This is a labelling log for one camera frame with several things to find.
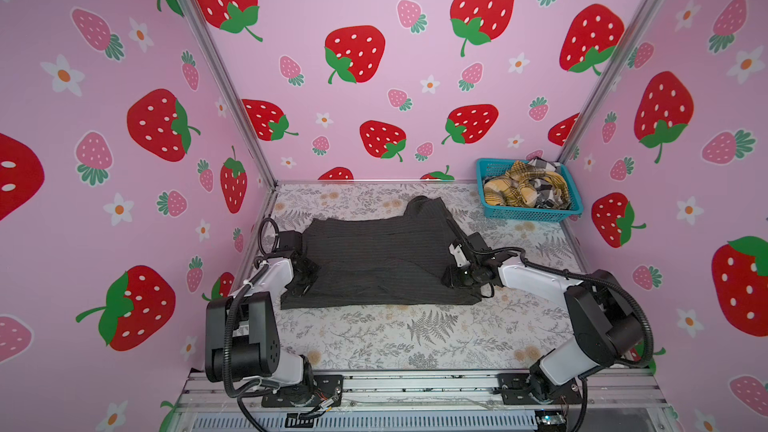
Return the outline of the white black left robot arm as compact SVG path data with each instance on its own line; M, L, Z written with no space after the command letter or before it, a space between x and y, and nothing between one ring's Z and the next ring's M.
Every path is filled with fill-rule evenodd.
M206 308L205 373L228 397L275 395L305 405L316 385L308 359L286 351L279 338L273 300L294 279L288 258L259 259L242 285Z

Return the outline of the dark grey pinstriped shirt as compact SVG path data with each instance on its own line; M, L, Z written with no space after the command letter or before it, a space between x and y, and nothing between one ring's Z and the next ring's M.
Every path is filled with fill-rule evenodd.
M357 305L474 305L480 294L442 278L456 261L451 212L440 198L417 196L402 215L379 220L315 219L304 253L319 266L303 294L285 292L283 310Z

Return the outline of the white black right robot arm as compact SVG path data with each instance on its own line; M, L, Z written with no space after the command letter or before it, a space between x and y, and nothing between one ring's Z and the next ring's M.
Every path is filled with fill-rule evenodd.
M444 285L479 294L486 285L523 290L567 311L573 336L529 368L527 391L538 402L556 400L575 379L607 369L630 349L652 339L638 302L606 271L579 274L520 256L500 262L458 259L446 268Z

